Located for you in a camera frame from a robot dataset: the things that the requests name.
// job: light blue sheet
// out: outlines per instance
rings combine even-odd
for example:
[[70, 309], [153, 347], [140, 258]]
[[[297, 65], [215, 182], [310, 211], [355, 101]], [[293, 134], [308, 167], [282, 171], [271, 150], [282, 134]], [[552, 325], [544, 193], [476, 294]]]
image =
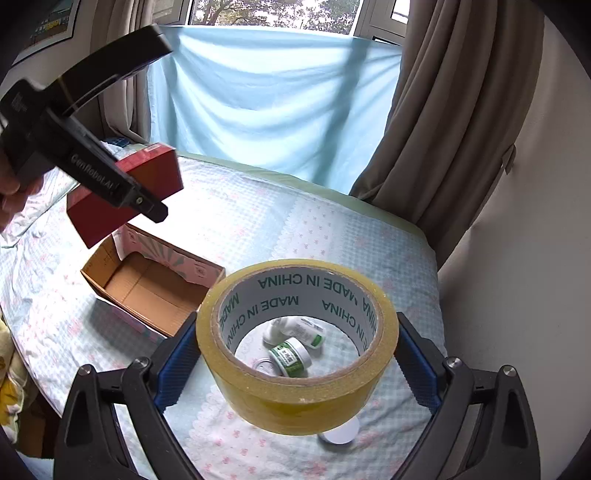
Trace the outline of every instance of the light blue sheet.
[[167, 27], [151, 141], [349, 193], [384, 133], [401, 48], [262, 27]]

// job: poster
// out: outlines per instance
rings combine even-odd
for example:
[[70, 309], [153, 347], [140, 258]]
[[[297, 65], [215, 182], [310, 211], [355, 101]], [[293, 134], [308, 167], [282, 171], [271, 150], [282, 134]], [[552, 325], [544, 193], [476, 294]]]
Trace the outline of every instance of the poster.
[[14, 63], [62, 40], [72, 38], [79, 4], [80, 0], [61, 0], [37, 27], [27, 47], [20, 52]]

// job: tape roll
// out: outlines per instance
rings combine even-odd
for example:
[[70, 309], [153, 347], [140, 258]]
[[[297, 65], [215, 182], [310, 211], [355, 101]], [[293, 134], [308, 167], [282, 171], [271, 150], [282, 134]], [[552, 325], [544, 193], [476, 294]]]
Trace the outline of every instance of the tape roll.
[[[276, 317], [325, 320], [345, 332], [359, 358], [323, 377], [266, 376], [236, 359], [244, 336]], [[310, 435], [351, 419], [365, 405], [398, 342], [396, 310], [354, 270], [315, 260], [276, 260], [214, 286], [197, 318], [197, 342], [223, 396], [246, 421], [270, 432]]]

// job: brown curtain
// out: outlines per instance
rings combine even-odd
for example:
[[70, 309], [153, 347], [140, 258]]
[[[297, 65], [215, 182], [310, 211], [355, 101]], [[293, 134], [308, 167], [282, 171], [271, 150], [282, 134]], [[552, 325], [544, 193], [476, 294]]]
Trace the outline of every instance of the brown curtain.
[[350, 194], [419, 226], [443, 265], [515, 156], [544, 15], [530, 0], [413, 0], [386, 131]]
[[[92, 26], [90, 51], [152, 23], [155, 0], [100, 0]], [[117, 82], [99, 95], [103, 127], [107, 136], [127, 137], [147, 143], [150, 137], [150, 107], [145, 71]]]

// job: white lid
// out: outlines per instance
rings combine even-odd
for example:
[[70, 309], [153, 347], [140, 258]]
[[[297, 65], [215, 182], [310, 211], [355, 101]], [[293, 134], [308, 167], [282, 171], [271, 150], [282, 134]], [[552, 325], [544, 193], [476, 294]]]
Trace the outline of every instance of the white lid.
[[279, 345], [287, 338], [287, 335], [281, 333], [281, 330], [279, 330], [277, 320], [279, 319], [271, 320], [262, 334], [263, 341], [272, 346]]
[[282, 373], [277, 364], [270, 358], [259, 358], [255, 360], [252, 367], [257, 372], [260, 372], [271, 377], [281, 377]]
[[342, 425], [329, 430], [328, 432], [319, 433], [320, 437], [325, 442], [334, 443], [335, 445], [344, 445], [352, 442], [359, 433], [359, 419], [353, 417]]
[[285, 342], [297, 352], [302, 364], [304, 364], [304, 368], [309, 368], [312, 364], [312, 358], [306, 347], [295, 337], [288, 338]]

